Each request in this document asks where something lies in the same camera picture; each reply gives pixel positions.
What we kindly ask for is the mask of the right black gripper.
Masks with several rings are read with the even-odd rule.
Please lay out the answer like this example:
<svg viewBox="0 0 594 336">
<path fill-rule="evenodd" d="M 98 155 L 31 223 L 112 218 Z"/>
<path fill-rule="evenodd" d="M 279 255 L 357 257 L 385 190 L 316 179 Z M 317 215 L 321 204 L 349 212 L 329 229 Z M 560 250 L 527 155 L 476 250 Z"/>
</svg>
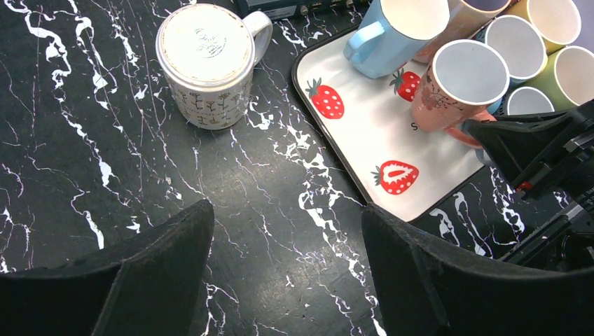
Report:
<svg viewBox="0 0 594 336">
<path fill-rule="evenodd" d="M 571 199 L 502 261 L 558 272 L 593 267 L 593 135 L 582 135 L 592 129 L 592 100 L 561 112 L 467 122 L 467 132 L 511 185 L 530 183 L 522 191 L 535 198 L 545 183 Z M 540 166 L 547 168 L 534 180 Z"/>
</svg>

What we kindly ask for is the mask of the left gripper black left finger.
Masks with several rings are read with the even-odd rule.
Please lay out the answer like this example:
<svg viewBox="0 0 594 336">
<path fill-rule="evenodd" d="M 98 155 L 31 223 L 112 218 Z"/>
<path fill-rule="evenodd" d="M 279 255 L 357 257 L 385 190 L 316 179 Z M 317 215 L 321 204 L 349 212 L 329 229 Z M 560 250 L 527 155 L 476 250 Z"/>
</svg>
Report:
<svg viewBox="0 0 594 336">
<path fill-rule="evenodd" d="M 2 274 L 1 334 L 187 335 L 213 233 L 204 199 L 58 267 Z"/>
</svg>

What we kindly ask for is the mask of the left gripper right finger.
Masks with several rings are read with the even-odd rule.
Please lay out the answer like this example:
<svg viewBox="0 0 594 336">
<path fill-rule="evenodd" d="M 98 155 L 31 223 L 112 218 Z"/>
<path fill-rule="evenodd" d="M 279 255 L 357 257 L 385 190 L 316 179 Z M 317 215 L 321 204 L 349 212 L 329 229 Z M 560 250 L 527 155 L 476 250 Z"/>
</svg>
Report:
<svg viewBox="0 0 594 336">
<path fill-rule="evenodd" d="M 361 226 L 388 335 L 593 334 L 592 268 L 486 258 L 372 203 Z"/>
</svg>

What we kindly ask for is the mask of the small grey blue mug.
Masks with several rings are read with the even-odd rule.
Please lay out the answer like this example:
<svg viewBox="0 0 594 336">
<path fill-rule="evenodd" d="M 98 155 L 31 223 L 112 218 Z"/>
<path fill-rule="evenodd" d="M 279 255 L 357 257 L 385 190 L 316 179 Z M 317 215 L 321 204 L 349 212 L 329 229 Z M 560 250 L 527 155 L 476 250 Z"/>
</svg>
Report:
<svg viewBox="0 0 594 336">
<path fill-rule="evenodd" d="M 541 90 L 524 86 L 507 92 L 487 111 L 493 116 L 523 116 L 554 112 L 554 106 Z"/>
</svg>

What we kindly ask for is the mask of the brown mug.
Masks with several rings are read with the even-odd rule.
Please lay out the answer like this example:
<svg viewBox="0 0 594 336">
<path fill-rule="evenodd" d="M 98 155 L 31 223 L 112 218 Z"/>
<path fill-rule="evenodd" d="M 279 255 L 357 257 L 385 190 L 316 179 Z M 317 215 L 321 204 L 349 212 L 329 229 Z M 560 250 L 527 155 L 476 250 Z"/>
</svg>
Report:
<svg viewBox="0 0 594 336">
<path fill-rule="evenodd" d="M 472 148 L 481 145 L 457 128 L 465 120 L 495 118 L 487 107 L 509 88 L 507 63 L 491 46 L 471 39 L 440 47 L 422 76 L 411 105 L 411 115 L 425 132 L 445 132 Z"/>
</svg>

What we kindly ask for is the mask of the light green mug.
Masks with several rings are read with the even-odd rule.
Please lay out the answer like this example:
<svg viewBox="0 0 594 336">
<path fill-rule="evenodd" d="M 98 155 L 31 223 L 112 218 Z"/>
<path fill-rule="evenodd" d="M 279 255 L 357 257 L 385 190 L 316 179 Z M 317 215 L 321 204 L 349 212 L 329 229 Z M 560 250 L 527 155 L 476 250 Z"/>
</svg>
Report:
<svg viewBox="0 0 594 336">
<path fill-rule="evenodd" d="M 593 53 L 581 46 L 565 47 L 548 57 L 544 70 L 524 83 L 542 91 L 555 111 L 593 99 Z"/>
</svg>

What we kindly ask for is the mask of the teal blue mug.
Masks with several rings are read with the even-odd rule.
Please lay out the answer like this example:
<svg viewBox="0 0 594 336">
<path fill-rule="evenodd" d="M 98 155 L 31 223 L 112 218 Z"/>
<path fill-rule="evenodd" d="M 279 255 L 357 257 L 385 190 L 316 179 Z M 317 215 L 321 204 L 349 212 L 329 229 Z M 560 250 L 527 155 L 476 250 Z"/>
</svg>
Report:
<svg viewBox="0 0 594 336">
<path fill-rule="evenodd" d="M 497 17 L 472 39 L 491 46 L 502 56 L 509 69 L 510 87 L 538 76 L 547 65 L 546 48 L 539 32 L 522 17 Z"/>
</svg>

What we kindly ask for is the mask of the yellow mug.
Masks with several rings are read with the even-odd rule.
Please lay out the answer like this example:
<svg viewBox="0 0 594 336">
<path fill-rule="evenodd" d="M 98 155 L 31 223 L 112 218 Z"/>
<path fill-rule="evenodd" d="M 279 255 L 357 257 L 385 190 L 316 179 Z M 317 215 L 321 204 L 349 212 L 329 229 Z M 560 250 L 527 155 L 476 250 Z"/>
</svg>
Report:
<svg viewBox="0 0 594 336">
<path fill-rule="evenodd" d="M 532 23 L 550 55 L 576 41 L 581 33 L 579 9 L 572 0 L 524 0 L 504 11 Z"/>
</svg>

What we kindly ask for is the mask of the beige pink mug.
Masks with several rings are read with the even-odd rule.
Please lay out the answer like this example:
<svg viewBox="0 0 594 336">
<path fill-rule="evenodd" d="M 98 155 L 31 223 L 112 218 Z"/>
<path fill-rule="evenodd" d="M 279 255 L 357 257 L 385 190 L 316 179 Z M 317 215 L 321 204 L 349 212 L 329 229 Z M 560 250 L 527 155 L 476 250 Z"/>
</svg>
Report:
<svg viewBox="0 0 594 336">
<path fill-rule="evenodd" d="M 437 50 L 448 42 L 472 36 L 479 28 L 500 14 L 509 0 L 453 0 L 448 1 L 450 20 L 434 40 L 418 52 L 413 60 L 427 64 Z"/>
</svg>

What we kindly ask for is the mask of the light blue faceted mug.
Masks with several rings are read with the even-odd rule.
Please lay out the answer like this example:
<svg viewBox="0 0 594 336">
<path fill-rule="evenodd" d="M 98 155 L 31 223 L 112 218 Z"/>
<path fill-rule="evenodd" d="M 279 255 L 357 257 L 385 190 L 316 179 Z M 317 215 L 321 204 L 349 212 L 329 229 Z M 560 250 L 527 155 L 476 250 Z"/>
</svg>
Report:
<svg viewBox="0 0 594 336">
<path fill-rule="evenodd" d="M 390 75 L 412 60 L 447 27 L 446 0 L 375 0 L 343 55 L 363 75 Z"/>
</svg>

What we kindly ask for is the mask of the white floral mug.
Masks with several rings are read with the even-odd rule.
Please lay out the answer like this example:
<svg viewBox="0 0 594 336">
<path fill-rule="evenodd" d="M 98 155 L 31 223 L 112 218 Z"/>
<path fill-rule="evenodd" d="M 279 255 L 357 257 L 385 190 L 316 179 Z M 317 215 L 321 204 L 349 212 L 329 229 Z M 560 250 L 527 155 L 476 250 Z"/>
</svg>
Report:
<svg viewBox="0 0 594 336">
<path fill-rule="evenodd" d="M 238 122 L 271 37 L 272 21 L 261 11 L 240 18 L 196 3 L 171 13 L 158 30 L 156 54 L 182 116 L 205 130 Z"/>
</svg>

